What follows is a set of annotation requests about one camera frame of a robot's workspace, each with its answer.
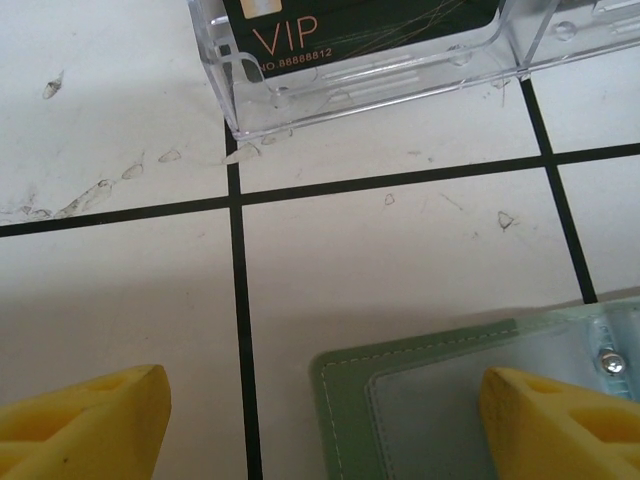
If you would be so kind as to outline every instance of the stitching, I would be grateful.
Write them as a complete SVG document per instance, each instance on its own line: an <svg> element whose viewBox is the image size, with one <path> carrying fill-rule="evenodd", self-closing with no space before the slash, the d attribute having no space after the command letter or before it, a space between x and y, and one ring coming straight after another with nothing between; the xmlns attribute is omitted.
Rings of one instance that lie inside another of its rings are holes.
<svg viewBox="0 0 640 480"><path fill-rule="evenodd" d="M336 447L336 454L338 455L338 468L340 471L340 480L344 480L344 469L342 466L342 457L340 454L340 446L338 445L338 434L336 432L336 423L335 423L335 418L333 416L333 409L331 408L331 399L329 398L329 390L327 388L327 382L325 379L325 370L328 367L336 367L336 366L341 366L341 365L349 365L352 363L356 363L356 362L364 362L364 361L368 361L368 360L375 360L377 358L382 358L382 357L387 357L390 355L396 355L399 353L411 353L411 352L419 352L422 350L429 350L431 348L437 348L437 347L444 347L446 345L452 345L455 343L465 343L465 342L472 342L472 341L478 341L481 340L483 338L490 338L490 337L497 337L497 336L501 336L501 335L507 335L509 333L515 333L515 332L522 332L522 331L527 331L527 330L537 330L537 329L541 329L544 327L548 327L550 325L559 325L559 324L563 324L563 323L567 323L569 321L574 322L574 321L581 321L581 320L591 320L594 318L598 318L601 317L603 314L605 313L614 313L620 310L628 310L629 306L624 306L622 308L619 309L615 309L615 310L611 310L609 312L601 312L601 313L597 313L597 314L592 314L592 315L586 315L584 317L576 317L573 319L562 319L562 320L551 320L549 322L544 322L544 323L537 323L535 325L532 325L530 327L524 325L520 328L513 328L511 330L501 330L499 332L493 332L493 333L484 333L482 335L478 335L475 337L466 337L466 338L461 338L458 340L450 340L448 342L439 342L439 343L432 343L429 345L422 345L420 347L415 347L415 348L406 348L403 350L392 350L389 352L383 352L383 353L379 353L379 354L375 354L375 355L371 355L371 356L364 356L364 357L356 357L356 358L350 358L349 360L341 360L340 362L328 362L325 363L322 366L322 370L320 371L320 376L322 377L322 387L324 388L324 395L325 398L327 399L327 406L329 407L329 420L331 421L331 431L333 433L333 440L335 442L335 447Z"/></svg>
<svg viewBox="0 0 640 480"><path fill-rule="evenodd" d="M375 415L377 418L380 418L380 402L378 401L378 387L374 384L373 385L373 395L372 395L372 402L371 404L373 405L373 409L375 410ZM391 453L389 451L389 440L387 439L387 429L385 428L384 422L380 422L380 430L382 430L382 448L384 450L384 454L386 457L386 461L389 465L389 474L390 474L390 479L395 480L397 478L396 476L396 469L395 469L395 465L393 464L393 460L391 458Z"/></svg>
<svg viewBox="0 0 640 480"><path fill-rule="evenodd" d="M322 367L320 376L322 377L322 386L324 388L324 396L327 399L327 405L329 406L329 418L331 419L331 431L333 432L333 440L335 441L336 453L338 454L338 469L340 470L340 479L344 480L344 470L342 469L342 459L340 457L340 449L338 448L338 435L336 434L336 423L333 418L333 409L331 408L331 401L329 400L329 390L327 389L327 381L324 376L324 369L325 367Z"/></svg>

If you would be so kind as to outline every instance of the vip card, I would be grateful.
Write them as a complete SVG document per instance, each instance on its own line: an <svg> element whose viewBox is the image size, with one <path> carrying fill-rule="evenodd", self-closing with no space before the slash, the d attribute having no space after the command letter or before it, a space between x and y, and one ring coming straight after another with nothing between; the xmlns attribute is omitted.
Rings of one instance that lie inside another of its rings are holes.
<svg viewBox="0 0 640 480"><path fill-rule="evenodd" d="M484 27L500 0L224 0L265 77Z"/></svg>

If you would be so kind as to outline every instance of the plastic case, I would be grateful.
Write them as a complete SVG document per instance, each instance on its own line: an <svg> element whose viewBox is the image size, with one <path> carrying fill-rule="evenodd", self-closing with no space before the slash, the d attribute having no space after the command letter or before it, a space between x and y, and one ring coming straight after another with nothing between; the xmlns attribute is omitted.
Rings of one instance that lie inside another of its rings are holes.
<svg viewBox="0 0 640 480"><path fill-rule="evenodd" d="M238 50L222 0L188 3L238 140L640 44L640 0L502 0L483 28L265 79Z"/></svg>

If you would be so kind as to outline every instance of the black grout line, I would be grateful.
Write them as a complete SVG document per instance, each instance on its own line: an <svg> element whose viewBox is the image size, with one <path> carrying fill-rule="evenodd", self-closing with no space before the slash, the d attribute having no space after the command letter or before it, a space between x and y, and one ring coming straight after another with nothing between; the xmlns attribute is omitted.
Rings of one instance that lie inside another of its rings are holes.
<svg viewBox="0 0 640 480"><path fill-rule="evenodd" d="M236 140L225 124L227 155L238 148ZM229 218L231 223L231 249L233 254L233 281L236 297L236 321L238 328L238 350L240 356L240 382L242 385L242 411L244 438L247 456L247 476L251 480L262 478L262 453L260 451L260 424L258 421L258 398L256 373L251 337L251 311L249 309L249 284L247 258L244 241L242 203L240 202L240 168L238 164L227 167L229 185Z"/></svg>
<svg viewBox="0 0 640 480"><path fill-rule="evenodd" d="M505 173L531 168L542 168L549 164L568 165L586 163L611 158L624 158L640 155L640 143L617 145L613 147L594 148L553 154L550 158L525 157L512 160L499 160L473 165L446 167L432 170L382 175L377 177L356 178L301 187L288 187L277 190L265 190L261 192L245 193L240 195L242 205L255 205L259 203L278 202L282 200L294 200L336 193L358 192L376 188L412 185L427 183L437 180L450 180L454 178L490 175L493 173ZM60 220L45 220L40 222L20 223L15 225L0 226L0 238L17 235L29 235L33 233L51 232L57 230L69 230L73 228L90 227L94 225L106 225L110 223L144 220L146 218L168 217L184 213L206 212L228 208L231 203L229 197L216 197L202 200L192 200L179 203L154 205L150 207L116 210L113 212L97 213L93 215L81 215L78 217Z"/></svg>
<svg viewBox="0 0 640 480"><path fill-rule="evenodd" d="M359 192L376 188L396 187L401 185L413 185L438 180L450 180L454 178L474 177L490 175L493 173L514 172L529 170L544 166L542 157L524 157L515 160L499 160L496 162L475 163L457 167L436 168L417 172L394 173L377 177L357 178L353 180L341 180L330 183L304 185L300 187L288 187L278 190L266 190L242 194L243 205L255 205L259 203L294 200L336 193Z"/></svg>
<svg viewBox="0 0 640 480"><path fill-rule="evenodd" d="M569 248L569 255L573 262L573 269L575 270L576 277L578 279L578 285L580 286L580 292L582 294L582 300L586 304L598 303L598 296L596 295L595 288L593 287L593 281L591 280L591 274L589 273L589 266L587 265L587 259L580 243L580 236L578 235L578 229L573 220L571 214L571 207L569 206L569 200L562 184L562 177L560 176L560 170L558 164L553 162L553 148L547 128L544 124L542 112L540 111L540 105L536 98L535 91L533 90L533 84L531 80L525 80L521 82L522 93L524 95L525 102L527 104L527 110L529 112L529 118L538 141L538 146L542 157L545 159L545 171L547 178L549 179L549 185L551 187L551 193L553 200L558 210L558 216L560 217L560 223L562 225L562 231L564 233L567 247Z"/></svg>
<svg viewBox="0 0 640 480"><path fill-rule="evenodd" d="M569 247L569 254L571 255L571 261L573 262L573 268L578 277L578 285L580 286L580 292L582 293L582 301L586 304L598 303L598 296L591 280L591 274L589 273L589 266L582 250L580 243L580 237L576 224L573 221L571 215L571 208L569 207L569 201L564 191L564 185L562 184L562 178L560 177L560 171L556 165L549 165L546 167L547 177L549 178L549 184L551 185L551 193L553 199L556 202L556 208L558 209L558 215L560 216L560 223L562 224L562 230L564 232L564 238L567 241Z"/></svg>
<svg viewBox="0 0 640 480"><path fill-rule="evenodd" d="M540 110L540 105L538 105L536 93L533 90L533 83L531 83L531 80L524 80L520 82L520 86L522 88L524 101L527 104L527 111L529 112L533 132L538 142L538 148L540 148L540 154L548 159L553 156L553 148L551 147L551 140L549 140L549 135L547 134L547 128L544 126L542 111Z"/></svg>
<svg viewBox="0 0 640 480"><path fill-rule="evenodd" d="M590 150L578 150L575 152L555 153L553 154L551 163L556 165L569 165L574 163L609 160L612 158L632 157L636 155L640 155L640 143L593 148Z"/></svg>
<svg viewBox="0 0 640 480"><path fill-rule="evenodd" d="M114 212L80 215L78 217L43 220L39 222L18 223L0 227L0 238L34 233L54 232L84 228L110 223L123 223L148 218L170 217L185 213L206 212L229 207L229 197L206 198L187 202L154 205L152 207L131 208Z"/></svg>

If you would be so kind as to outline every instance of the white surface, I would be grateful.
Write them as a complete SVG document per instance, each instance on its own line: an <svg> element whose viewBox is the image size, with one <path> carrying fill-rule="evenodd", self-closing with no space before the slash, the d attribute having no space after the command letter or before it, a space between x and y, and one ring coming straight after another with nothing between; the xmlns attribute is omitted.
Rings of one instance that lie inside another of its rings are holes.
<svg viewBox="0 0 640 480"><path fill-rule="evenodd" d="M515 80L436 95L254 141L244 192L538 155Z"/></svg>
<svg viewBox="0 0 640 480"><path fill-rule="evenodd" d="M640 47L534 73L555 152L640 142Z"/></svg>
<svg viewBox="0 0 640 480"><path fill-rule="evenodd" d="M55 214L101 180L117 182L110 198L76 214L226 194L222 114L186 2L5 1L0 17L0 225L35 219L24 206ZM180 158L158 162L170 151Z"/></svg>
<svg viewBox="0 0 640 480"><path fill-rule="evenodd" d="M640 157L560 172L598 298L640 295Z"/></svg>
<svg viewBox="0 0 640 480"><path fill-rule="evenodd" d="M514 219L504 231L499 212ZM244 218L266 479L324 478L315 355L580 301L542 170L252 206Z"/></svg>
<svg viewBox="0 0 640 480"><path fill-rule="evenodd" d="M10 0L0 15L0 228L78 198L74 215L226 194L222 116L184 0ZM533 76L556 151L640 141L639 52ZM62 88L43 98L62 71ZM240 164L244 192L539 153L515 81L265 143ZM561 169L605 297L640 293L638 160ZM513 218L504 232L499 212ZM267 480L324 478L314 355L580 299L542 170L244 216ZM0 238L0 403L160 362L174 410L156 478L245 478L227 217Z"/></svg>
<svg viewBox="0 0 640 480"><path fill-rule="evenodd" d="M246 478L226 212L0 245L0 404L160 363L173 410L154 479Z"/></svg>

